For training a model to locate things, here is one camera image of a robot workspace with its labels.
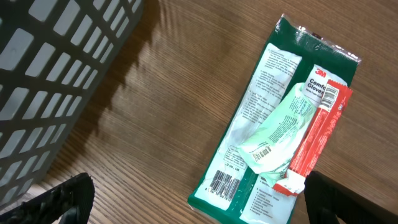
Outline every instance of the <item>3m logo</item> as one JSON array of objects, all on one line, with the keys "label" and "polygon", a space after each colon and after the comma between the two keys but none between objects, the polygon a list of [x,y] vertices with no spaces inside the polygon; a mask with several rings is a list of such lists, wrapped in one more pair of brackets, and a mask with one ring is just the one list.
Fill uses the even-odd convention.
[{"label": "3m logo", "polygon": [[315,74],[322,76],[323,78],[326,77],[326,72],[320,70],[319,68],[317,68],[317,70],[315,71]]}]

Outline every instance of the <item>plastic crate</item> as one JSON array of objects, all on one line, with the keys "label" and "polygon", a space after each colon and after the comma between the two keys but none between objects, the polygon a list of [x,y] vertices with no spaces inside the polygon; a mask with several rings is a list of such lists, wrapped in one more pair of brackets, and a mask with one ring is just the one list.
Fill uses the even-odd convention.
[{"label": "plastic crate", "polygon": [[0,1],[0,209],[43,178],[143,1]]}]

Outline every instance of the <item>wood grain surface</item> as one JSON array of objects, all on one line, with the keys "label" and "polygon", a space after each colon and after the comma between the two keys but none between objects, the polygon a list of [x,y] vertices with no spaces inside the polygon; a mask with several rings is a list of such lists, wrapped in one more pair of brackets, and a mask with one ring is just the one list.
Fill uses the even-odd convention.
[{"label": "wood grain surface", "polygon": [[[282,13],[363,59],[315,169],[398,213],[396,0],[146,0],[38,187],[87,172],[90,223],[210,223],[187,197]],[[303,195],[292,223],[308,223]]]}]

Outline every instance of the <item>red snack wrapper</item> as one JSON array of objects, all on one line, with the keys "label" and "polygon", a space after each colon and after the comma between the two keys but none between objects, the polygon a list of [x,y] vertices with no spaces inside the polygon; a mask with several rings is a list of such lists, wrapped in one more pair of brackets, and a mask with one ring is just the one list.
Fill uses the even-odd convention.
[{"label": "red snack wrapper", "polygon": [[285,178],[277,181],[274,190],[287,196],[297,196],[304,190],[305,178],[317,163],[352,93],[347,86],[328,81],[309,131],[296,150]]}]

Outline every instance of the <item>barcode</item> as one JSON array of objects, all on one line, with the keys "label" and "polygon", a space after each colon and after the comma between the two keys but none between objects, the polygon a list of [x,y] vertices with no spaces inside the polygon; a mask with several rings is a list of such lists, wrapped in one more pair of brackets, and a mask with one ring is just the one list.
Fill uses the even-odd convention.
[{"label": "barcode", "polygon": [[232,178],[231,175],[218,170],[210,184],[210,192],[216,193],[216,195],[225,200],[231,201],[240,182],[240,180]]},{"label": "barcode", "polygon": [[320,107],[326,109],[327,111],[330,111],[331,107],[335,104],[337,95],[338,95],[338,89],[331,85],[327,85],[325,93],[323,94],[321,100]]},{"label": "barcode", "polygon": [[263,150],[253,153],[253,158],[257,162],[271,152],[271,148],[266,146]]}]

